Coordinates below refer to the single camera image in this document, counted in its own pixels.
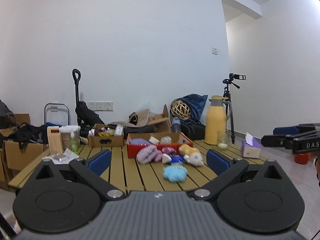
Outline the yellow white plush toy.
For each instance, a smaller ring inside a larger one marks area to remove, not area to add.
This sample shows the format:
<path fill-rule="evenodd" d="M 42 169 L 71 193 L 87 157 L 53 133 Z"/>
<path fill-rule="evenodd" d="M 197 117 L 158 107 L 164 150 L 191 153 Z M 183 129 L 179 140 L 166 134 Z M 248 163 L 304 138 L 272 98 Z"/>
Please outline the yellow white plush toy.
<path fill-rule="evenodd" d="M 197 148 L 190 147 L 187 144 L 182 144 L 179 148 L 179 153 L 184 161 L 189 165 L 203 166 L 203 157 Z"/>

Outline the light blue fluffy sponge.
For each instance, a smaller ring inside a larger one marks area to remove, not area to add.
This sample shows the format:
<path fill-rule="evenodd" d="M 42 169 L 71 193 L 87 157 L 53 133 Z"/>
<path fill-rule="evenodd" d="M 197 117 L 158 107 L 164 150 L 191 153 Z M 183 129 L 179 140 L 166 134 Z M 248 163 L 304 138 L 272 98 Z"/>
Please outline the light blue fluffy sponge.
<path fill-rule="evenodd" d="M 187 169 L 182 165 L 171 165 L 163 169 L 163 178 L 171 183 L 184 182 L 187 174 Z"/>

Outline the yellow thermos jug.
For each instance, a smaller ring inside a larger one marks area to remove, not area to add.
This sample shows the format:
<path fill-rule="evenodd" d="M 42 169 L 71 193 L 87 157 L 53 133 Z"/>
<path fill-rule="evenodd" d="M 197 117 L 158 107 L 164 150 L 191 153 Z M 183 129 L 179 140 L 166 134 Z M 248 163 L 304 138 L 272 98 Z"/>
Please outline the yellow thermos jug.
<path fill-rule="evenodd" d="M 228 98 L 217 95 L 212 96 L 209 101 L 204 141 L 207 144 L 217 145 L 218 132 L 225 132 L 227 120 L 232 113 L 232 105 Z"/>

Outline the wooden block box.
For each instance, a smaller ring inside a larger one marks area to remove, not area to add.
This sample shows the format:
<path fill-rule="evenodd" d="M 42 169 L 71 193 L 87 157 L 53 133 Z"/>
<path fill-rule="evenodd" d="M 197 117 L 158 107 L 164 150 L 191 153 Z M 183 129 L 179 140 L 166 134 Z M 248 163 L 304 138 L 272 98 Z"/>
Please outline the wooden block box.
<path fill-rule="evenodd" d="M 60 154 L 63 152 L 59 126 L 48 126 L 47 138 L 51 154 Z"/>

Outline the black bag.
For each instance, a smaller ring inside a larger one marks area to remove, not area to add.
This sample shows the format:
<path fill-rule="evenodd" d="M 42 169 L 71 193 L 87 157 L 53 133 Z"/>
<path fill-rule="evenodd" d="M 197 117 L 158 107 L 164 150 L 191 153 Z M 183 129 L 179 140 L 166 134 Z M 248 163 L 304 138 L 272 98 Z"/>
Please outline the black bag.
<path fill-rule="evenodd" d="M 182 120 L 181 132 L 191 140 L 203 140 L 205 126 L 197 120 Z"/>

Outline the blue white packet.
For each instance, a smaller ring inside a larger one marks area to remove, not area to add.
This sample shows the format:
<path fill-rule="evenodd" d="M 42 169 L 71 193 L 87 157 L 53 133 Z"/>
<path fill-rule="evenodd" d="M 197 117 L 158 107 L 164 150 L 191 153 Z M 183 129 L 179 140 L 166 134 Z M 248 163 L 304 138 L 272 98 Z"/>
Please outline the blue white packet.
<path fill-rule="evenodd" d="M 183 165 L 184 159 L 181 155 L 172 155 L 171 156 L 171 165 Z"/>

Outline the red cardboard tray box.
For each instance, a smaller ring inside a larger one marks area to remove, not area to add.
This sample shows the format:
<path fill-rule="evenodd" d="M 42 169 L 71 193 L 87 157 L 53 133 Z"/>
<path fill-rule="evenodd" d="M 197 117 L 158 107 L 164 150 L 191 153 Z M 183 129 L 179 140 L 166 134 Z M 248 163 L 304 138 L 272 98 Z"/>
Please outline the red cardboard tray box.
<path fill-rule="evenodd" d="M 172 147 L 173 149 L 175 149 L 178 152 L 178 148 L 182 145 L 182 144 L 187 144 L 190 147 L 193 147 L 193 141 L 190 140 L 188 137 L 186 137 L 184 134 L 182 133 L 137 133 L 137 134 L 132 134 L 130 133 L 127 137 L 127 156 L 129 158 L 135 158 L 137 153 L 145 148 L 146 146 L 149 145 L 130 145 L 129 144 L 129 140 L 130 139 L 134 139 L 134 138 L 143 138 L 145 140 L 149 140 L 149 138 L 153 136 L 155 138 L 157 138 L 159 141 L 161 139 L 161 137 L 165 137 L 165 136 L 170 136 L 172 138 L 172 143 L 170 145 L 161 145 L 160 142 L 157 146 L 158 150 L 161 150 L 164 147 Z"/>

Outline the lilac knitted cloth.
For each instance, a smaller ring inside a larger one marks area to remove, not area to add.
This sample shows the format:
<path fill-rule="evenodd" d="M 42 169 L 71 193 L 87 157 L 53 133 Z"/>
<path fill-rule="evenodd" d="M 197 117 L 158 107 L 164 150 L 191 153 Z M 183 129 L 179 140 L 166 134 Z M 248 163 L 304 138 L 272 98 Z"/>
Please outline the lilac knitted cloth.
<path fill-rule="evenodd" d="M 162 161 L 163 152 L 157 149 L 155 145 L 149 145 L 141 149 L 136 156 L 137 161 L 140 164 L 157 163 Z"/>

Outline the white triangular sponge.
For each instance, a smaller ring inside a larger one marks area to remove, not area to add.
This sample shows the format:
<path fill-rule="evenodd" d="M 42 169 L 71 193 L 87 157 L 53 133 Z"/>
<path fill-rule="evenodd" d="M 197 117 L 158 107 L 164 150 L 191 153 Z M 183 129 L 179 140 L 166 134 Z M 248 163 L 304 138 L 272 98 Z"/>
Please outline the white triangular sponge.
<path fill-rule="evenodd" d="M 162 155 L 162 163 L 163 164 L 169 164 L 169 163 L 171 163 L 171 161 L 172 161 L 172 158 L 170 155 L 168 155 L 168 154 Z"/>

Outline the blue cap water bottle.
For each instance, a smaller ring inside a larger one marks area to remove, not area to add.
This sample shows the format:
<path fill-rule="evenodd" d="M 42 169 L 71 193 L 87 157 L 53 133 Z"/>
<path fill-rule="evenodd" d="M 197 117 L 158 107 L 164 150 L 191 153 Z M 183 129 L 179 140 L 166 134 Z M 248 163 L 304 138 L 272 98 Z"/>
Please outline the blue cap water bottle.
<path fill-rule="evenodd" d="M 171 121 L 171 127 L 173 133 L 180 133 L 181 132 L 181 122 L 178 117 L 173 117 Z"/>

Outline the beige cloth on box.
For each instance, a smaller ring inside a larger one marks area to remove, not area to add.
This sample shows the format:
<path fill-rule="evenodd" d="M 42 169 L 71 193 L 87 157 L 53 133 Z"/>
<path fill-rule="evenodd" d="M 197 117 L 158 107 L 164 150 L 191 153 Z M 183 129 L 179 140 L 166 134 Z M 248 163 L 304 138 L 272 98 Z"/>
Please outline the beige cloth on box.
<path fill-rule="evenodd" d="M 125 128 L 140 128 L 146 126 L 149 120 L 152 119 L 152 116 L 153 114 L 149 109 L 144 109 L 141 111 L 133 112 L 126 121 L 114 121 L 109 123 L 109 125 L 121 125 Z"/>

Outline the wicker ball lamp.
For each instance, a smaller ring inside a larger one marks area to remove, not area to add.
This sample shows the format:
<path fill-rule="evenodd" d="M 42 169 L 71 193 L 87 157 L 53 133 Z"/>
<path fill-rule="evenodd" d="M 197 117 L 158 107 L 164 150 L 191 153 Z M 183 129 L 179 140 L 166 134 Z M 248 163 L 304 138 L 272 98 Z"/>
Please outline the wicker ball lamp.
<path fill-rule="evenodd" d="M 174 100 L 171 103 L 171 114 L 182 120 L 190 119 L 191 113 L 189 106 L 182 100 Z"/>

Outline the large left cardboard box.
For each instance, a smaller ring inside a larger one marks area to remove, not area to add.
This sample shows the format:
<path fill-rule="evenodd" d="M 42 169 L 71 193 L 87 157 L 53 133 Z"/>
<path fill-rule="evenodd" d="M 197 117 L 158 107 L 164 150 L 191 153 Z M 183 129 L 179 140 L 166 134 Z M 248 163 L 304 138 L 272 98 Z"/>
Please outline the large left cardboard box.
<path fill-rule="evenodd" d="M 30 124 L 29 114 L 14 114 L 14 116 L 16 116 L 19 125 L 23 122 Z M 3 135 L 11 133 L 12 131 L 9 129 L 1 130 Z M 7 184 L 46 148 L 47 144 L 29 143 L 27 147 L 20 149 L 17 142 L 5 140 L 1 148 L 1 183 Z"/>

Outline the open brown cardboard box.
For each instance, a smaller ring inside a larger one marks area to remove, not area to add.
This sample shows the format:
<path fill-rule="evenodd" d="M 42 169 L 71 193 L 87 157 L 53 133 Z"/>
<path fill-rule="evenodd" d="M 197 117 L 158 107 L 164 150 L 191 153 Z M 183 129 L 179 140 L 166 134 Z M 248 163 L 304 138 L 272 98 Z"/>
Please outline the open brown cardboard box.
<path fill-rule="evenodd" d="M 164 105 L 162 114 L 150 116 L 147 125 L 154 126 L 156 133 L 171 133 L 171 123 L 167 105 Z"/>

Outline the white wall switch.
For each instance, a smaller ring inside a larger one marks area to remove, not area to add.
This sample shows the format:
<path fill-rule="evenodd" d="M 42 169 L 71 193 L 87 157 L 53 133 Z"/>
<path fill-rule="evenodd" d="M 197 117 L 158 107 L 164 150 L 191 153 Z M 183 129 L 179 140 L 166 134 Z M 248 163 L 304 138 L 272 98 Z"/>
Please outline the white wall switch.
<path fill-rule="evenodd" d="M 214 54 L 214 55 L 218 55 L 218 49 L 217 49 L 217 48 L 212 47 L 212 54 Z"/>

